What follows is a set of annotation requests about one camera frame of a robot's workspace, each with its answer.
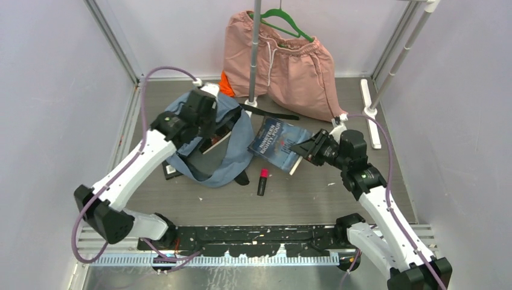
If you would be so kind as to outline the Three Days To See book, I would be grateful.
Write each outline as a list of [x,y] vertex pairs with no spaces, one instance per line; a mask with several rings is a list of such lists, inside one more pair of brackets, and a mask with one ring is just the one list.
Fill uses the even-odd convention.
[[216,146],[218,146],[222,141],[226,140],[230,135],[230,127],[222,126],[218,128],[213,136],[203,139],[202,143],[199,146],[199,152],[201,154],[206,154],[207,152],[213,150]]

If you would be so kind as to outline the Nineteen Eighty-Four blue book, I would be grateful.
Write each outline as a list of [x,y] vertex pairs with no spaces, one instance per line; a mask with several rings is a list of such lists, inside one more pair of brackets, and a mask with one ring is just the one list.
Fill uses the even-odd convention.
[[255,138],[248,146],[248,151],[293,175],[302,157],[290,148],[308,140],[312,135],[302,127],[277,118],[264,117]]

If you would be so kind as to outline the blue student backpack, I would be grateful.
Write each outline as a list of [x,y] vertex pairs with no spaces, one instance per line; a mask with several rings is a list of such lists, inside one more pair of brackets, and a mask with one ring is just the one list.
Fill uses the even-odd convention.
[[165,161],[183,176],[205,187],[218,188],[231,181],[247,185],[245,169],[253,157],[248,146],[255,137],[251,119],[241,104],[220,92],[216,130],[222,126],[230,127],[231,135],[213,150],[201,154],[199,146],[204,138],[196,137]]

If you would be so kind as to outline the pink black highlighter marker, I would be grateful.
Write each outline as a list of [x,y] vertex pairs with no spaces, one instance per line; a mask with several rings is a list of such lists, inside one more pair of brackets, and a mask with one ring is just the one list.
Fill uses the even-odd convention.
[[257,195],[258,196],[264,196],[266,191],[266,184],[267,179],[269,177],[269,171],[266,168],[262,168],[260,171],[260,176],[258,180],[258,188],[257,188]]

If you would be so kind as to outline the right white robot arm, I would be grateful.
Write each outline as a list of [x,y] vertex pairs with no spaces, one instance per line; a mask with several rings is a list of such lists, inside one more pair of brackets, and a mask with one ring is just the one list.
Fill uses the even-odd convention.
[[435,257],[407,223],[391,196],[391,185],[368,161],[363,133],[346,130],[336,140],[320,130],[290,149],[316,166],[329,164],[339,169],[344,187],[382,234],[374,233],[361,215],[349,214],[336,220],[339,246],[355,246],[365,254],[386,278],[388,289],[447,289],[450,262]]

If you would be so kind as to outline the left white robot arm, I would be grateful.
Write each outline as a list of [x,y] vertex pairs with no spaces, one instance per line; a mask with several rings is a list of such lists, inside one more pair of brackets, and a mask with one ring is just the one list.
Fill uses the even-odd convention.
[[163,250],[171,248],[176,233],[171,222],[158,214],[128,210],[135,190],[164,160],[197,137],[210,137],[216,128],[220,88],[206,83],[194,88],[176,109],[157,116],[145,132],[145,140],[107,176],[91,188],[81,185],[74,197],[83,219],[107,243],[127,237],[151,239]]

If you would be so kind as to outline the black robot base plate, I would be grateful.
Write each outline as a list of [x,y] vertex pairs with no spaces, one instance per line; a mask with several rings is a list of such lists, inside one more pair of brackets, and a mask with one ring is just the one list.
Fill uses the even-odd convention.
[[205,257],[273,257],[284,250],[286,257],[321,257],[355,250],[337,237],[333,225],[181,226],[174,230],[169,247]]

